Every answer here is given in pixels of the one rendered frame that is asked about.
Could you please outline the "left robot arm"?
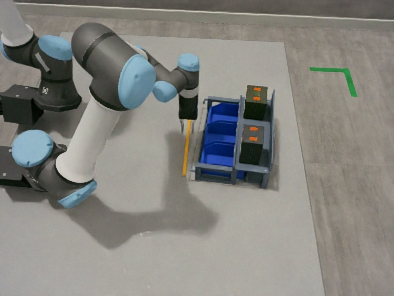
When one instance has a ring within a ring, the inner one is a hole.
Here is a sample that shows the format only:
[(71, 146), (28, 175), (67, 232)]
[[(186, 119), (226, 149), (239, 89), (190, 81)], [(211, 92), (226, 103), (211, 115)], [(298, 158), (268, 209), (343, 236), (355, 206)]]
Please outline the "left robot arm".
[(7, 59), (41, 70), (37, 92), (40, 102), (63, 106), (77, 101), (73, 53), (66, 39), (51, 35), (37, 37), (24, 23), (13, 0), (0, 0), (0, 30), (0, 47)]

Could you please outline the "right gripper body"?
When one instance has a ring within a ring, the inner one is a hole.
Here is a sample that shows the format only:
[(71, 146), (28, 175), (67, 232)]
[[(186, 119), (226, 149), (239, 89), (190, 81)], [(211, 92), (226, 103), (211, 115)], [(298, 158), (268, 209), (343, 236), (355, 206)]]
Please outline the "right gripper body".
[(197, 120), (198, 118), (198, 94), (199, 85), (192, 90), (182, 90), (178, 94), (179, 100), (179, 119)]

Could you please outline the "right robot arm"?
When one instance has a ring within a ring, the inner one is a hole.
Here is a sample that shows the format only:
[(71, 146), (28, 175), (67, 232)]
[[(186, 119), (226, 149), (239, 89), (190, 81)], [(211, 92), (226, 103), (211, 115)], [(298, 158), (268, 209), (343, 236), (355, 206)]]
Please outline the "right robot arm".
[(71, 49), (93, 79), (91, 99), (67, 151), (41, 130), (20, 134), (12, 145), (13, 158), (28, 178), (65, 208), (78, 205), (98, 186), (93, 179), (95, 163), (122, 112), (140, 106), (151, 91), (166, 103), (184, 89), (195, 89), (200, 70), (199, 58), (187, 53), (170, 72), (144, 48), (131, 45), (97, 22), (75, 30)]

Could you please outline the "blue-grey rack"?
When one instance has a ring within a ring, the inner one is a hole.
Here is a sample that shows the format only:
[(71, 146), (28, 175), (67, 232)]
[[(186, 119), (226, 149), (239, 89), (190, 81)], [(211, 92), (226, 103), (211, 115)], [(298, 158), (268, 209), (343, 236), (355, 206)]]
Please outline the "blue-grey rack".
[[(200, 163), (202, 157), (203, 143), (204, 143), (205, 131), (207, 127), (208, 115), (209, 115), (210, 107), (212, 107), (212, 102), (239, 104), (233, 167)], [(203, 136), (202, 136), (201, 147), (199, 152), (199, 158), (198, 158), (198, 163), (196, 162), (195, 167), (192, 167), (192, 164), (190, 166), (190, 172), (195, 173), (195, 180), (203, 180), (203, 181), (225, 183), (232, 185), (235, 185), (236, 181), (243, 181), (250, 183), (258, 183), (260, 184), (260, 188), (266, 189), (266, 185), (273, 165), (275, 90), (273, 90), (271, 100), (267, 100), (267, 106), (266, 106), (263, 121), (244, 119), (243, 118), (244, 103), (245, 103), (245, 97), (242, 97), (242, 95), (240, 95), (240, 99), (223, 98), (223, 97), (215, 97), (215, 96), (208, 96), (208, 98), (207, 97), (203, 98), (203, 104), (207, 104), (207, 113), (206, 113)], [(240, 144), (241, 144), (244, 124), (264, 127), (264, 145), (258, 165), (239, 163)], [(231, 174), (231, 177), (202, 174), (201, 170), (229, 173)], [(245, 171), (243, 179), (237, 178), (238, 170)]]

